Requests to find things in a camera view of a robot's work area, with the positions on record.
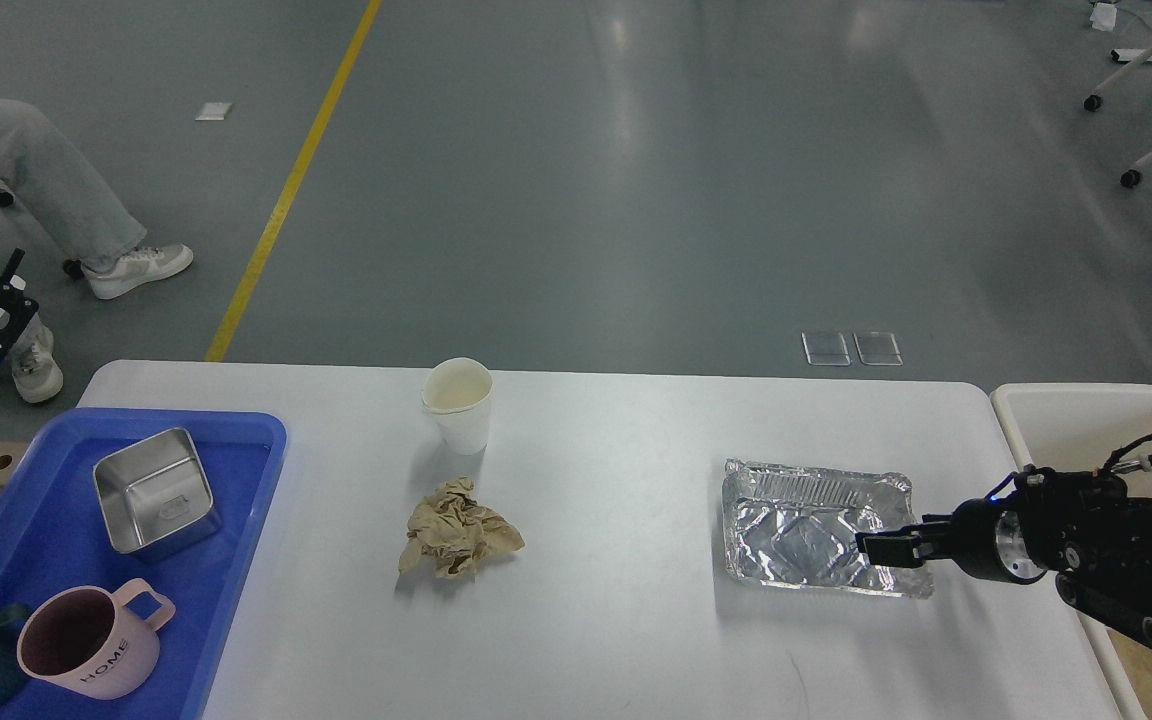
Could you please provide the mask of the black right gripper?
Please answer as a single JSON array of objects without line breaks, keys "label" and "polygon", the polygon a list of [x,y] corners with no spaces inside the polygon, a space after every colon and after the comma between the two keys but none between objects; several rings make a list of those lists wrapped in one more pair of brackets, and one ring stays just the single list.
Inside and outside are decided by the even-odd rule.
[{"label": "black right gripper", "polygon": [[[947,535],[946,555],[937,536]],[[1020,585],[1047,573],[1030,556],[1018,511],[987,498],[968,500],[952,514],[924,514],[902,532],[856,533],[856,546],[869,564],[886,568],[924,568],[948,558],[975,579]]]}]

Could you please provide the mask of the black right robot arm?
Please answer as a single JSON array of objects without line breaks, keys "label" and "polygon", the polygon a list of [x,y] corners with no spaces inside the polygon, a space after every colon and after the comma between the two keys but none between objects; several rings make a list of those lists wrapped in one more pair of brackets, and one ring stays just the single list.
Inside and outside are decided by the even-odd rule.
[{"label": "black right robot arm", "polygon": [[1112,450],[1089,471],[1028,464],[950,514],[855,536],[870,564],[922,568],[952,560],[969,577],[1032,585],[1053,575],[1062,602],[1152,650],[1152,497],[1126,473],[1152,469],[1139,447]]}]

